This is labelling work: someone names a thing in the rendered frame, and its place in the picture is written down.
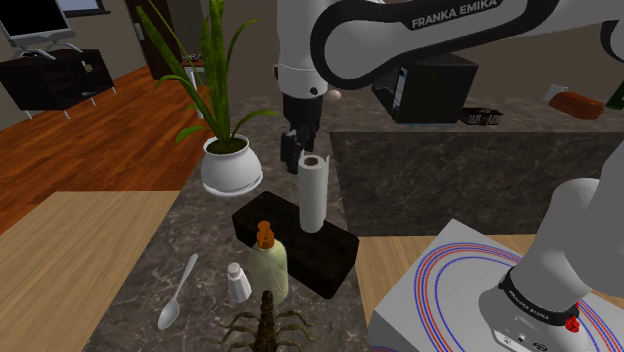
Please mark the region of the silver spoon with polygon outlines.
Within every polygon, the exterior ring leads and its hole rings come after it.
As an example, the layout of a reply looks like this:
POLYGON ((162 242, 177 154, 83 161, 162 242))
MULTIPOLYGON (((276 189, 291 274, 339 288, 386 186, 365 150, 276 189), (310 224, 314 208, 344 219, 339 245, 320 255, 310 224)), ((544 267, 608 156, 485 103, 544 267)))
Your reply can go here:
POLYGON ((178 317, 179 312, 180 312, 180 305, 178 303, 178 295, 180 294, 180 291, 182 290, 184 283, 190 276, 197 260, 198 260, 197 253, 194 253, 190 256, 186 264, 186 267, 183 271, 183 274, 181 276, 181 279, 177 285, 176 291, 174 292, 171 299, 166 303, 166 305, 163 307, 163 309, 160 312, 160 315, 157 321, 157 328, 159 330, 165 330, 168 327, 170 327, 175 322, 176 318, 178 317))

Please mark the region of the black rectangular box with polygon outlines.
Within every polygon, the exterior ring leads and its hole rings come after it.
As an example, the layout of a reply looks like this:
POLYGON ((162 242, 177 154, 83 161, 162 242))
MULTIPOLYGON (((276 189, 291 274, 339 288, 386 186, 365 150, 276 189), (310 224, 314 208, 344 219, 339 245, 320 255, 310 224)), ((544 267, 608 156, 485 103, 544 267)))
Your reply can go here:
POLYGON ((299 208, 264 191, 232 215, 236 237, 251 247, 268 221, 287 253, 289 275, 325 299, 334 297, 355 264, 359 239, 326 221, 319 232, 301 230, 299 208))

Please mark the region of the grey robot stand with rings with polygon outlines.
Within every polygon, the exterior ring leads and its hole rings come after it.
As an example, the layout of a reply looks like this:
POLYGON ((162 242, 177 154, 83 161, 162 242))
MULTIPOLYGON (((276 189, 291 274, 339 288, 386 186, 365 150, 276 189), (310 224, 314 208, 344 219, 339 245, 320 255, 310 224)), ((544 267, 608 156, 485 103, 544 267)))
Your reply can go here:
POLYGON ((592 295, 564 255, 536 244, 521 257, 452 220, 377 305, 369 335, 373 352, 624 352, 624 310, 592 295), (547 335, 499 289, 504 276, 543 309, 577 307, 579 332, 547 335))

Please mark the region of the black television cabinet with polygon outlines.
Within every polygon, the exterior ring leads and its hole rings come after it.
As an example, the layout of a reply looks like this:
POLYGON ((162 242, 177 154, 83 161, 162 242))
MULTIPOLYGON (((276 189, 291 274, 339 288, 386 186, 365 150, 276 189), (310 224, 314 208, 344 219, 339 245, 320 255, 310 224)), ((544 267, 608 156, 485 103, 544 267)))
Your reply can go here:
POLYGON ((97 49, 58 49, 43 55, 0 62, 0 82, 25 112, 63 111, 112 89, 114 82, 97 49))

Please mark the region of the white paper towel roll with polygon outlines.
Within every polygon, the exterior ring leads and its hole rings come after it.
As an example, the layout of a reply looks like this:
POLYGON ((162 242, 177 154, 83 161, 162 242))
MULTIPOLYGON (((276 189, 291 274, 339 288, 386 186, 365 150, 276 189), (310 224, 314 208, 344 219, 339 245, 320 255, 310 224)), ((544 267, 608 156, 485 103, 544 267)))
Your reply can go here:
POLYGON ((298 162, 299 222, 309 234, 317 233, 327 212, 330 157, 303 153, 298 162))

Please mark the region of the small white side table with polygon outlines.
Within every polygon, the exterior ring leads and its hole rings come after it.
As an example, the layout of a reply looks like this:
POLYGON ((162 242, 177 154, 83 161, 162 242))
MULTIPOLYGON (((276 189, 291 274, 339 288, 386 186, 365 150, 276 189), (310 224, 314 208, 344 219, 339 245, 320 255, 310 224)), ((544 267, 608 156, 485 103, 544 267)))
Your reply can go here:
POLYGON ((197 79, 196 79, 197 73, 204 71, 202 55, 201 54, 186 55, 181 63, 181 66, 184 68, 193 87, 197 89, 197 79))

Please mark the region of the white mug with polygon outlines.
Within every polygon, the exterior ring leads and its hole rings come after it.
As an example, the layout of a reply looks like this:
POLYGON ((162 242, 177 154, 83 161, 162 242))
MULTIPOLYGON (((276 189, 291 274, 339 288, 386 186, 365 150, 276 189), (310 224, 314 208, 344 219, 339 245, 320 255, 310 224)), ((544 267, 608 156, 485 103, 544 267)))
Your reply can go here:
POLYGON ((549 102, 555 95, 557 95, 558 93, 566 92, 567 90, 567 86, 560 84, 551 84, 544 94, 543 100, 549 102))

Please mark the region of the dark green bottle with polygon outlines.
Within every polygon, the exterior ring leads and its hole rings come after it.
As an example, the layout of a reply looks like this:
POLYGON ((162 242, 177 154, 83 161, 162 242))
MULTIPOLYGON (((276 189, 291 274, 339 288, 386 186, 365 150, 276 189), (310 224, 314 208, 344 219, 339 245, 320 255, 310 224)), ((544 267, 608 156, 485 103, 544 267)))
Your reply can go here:
POLYGON ((612 110, 624 109, 624 80, 621 82, 618 88, 614 91, 614 93, 609 98, 605 106, 612 110))

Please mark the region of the black microwave oven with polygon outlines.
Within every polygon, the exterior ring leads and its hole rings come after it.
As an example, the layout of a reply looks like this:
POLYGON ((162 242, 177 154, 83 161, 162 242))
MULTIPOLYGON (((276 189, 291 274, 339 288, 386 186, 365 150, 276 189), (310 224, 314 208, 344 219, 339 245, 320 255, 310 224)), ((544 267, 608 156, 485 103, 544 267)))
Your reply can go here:
POLYGON ((397 124, 456 124, 479 65, 453 53, 398 66, 371 87, 397 124))

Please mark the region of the brown bread loaf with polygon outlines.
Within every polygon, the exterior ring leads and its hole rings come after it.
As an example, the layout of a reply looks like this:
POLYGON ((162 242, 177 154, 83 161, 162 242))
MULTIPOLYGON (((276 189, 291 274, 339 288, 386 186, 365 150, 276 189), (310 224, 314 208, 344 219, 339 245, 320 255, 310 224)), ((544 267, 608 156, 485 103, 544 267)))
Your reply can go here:
POLYGON ((570 91, 557 93, 548 105, 581 120, 595 120, 605 109, 602 102, 570 91))

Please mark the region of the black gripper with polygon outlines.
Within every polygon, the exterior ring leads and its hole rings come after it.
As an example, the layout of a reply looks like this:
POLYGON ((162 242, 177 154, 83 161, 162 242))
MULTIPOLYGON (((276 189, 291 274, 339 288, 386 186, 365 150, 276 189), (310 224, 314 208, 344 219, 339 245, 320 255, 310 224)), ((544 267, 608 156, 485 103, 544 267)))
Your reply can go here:
POLYGON ((289 132, 281 135, 280 160, 285 163, 287 171, 298 173, 301 151, 313 152, 317 131, 320 128, 323 97, 310 99, 296 98, 282 94, 283 115, 290 123, 289 132), (302 126, 302 145, 298 141, 297 128, 302 126))

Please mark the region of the white salt shaker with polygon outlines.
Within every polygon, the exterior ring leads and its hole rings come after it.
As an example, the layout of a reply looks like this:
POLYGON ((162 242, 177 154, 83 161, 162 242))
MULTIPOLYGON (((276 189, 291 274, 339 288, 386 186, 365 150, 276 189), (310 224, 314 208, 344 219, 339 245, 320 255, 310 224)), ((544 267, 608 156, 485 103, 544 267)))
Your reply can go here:
POLYGON ((237 262, 232 262, 227 267, 227 278, 231 299, 236 303, 242 303, 249 299, 252 293, 249 280, 237 262))

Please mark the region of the green bottle with orange pump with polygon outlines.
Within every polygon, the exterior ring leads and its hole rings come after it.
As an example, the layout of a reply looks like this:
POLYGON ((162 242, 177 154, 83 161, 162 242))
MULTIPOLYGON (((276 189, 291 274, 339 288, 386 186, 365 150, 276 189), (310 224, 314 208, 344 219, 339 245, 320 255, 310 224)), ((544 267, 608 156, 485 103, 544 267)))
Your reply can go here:
POLYGON ((269 221, 258 223, 256 243, 249 254, 251 288, 260 300, 270 290, 275 305, 284 301, 289 290, 288 260, 285 246, 275 238, 269 221))

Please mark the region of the small dark basket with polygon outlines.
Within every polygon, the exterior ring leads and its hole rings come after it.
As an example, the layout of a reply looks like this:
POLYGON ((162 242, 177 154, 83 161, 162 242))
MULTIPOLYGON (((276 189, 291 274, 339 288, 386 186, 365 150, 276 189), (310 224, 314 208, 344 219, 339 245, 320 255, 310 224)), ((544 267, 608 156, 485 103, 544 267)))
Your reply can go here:
POLYGON ((503 114, 489 108, 463 108, 459 119, 466 125, 499 125, 503 114))

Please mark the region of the dark framed window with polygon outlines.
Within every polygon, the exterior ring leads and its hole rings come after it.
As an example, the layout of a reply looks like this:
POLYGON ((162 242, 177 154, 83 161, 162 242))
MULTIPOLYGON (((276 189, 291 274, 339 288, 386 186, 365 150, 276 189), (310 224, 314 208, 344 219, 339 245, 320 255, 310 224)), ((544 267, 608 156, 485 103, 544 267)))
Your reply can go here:
POLYGON ((108 14, 102 0, 57 0, 67 18, 108 14))

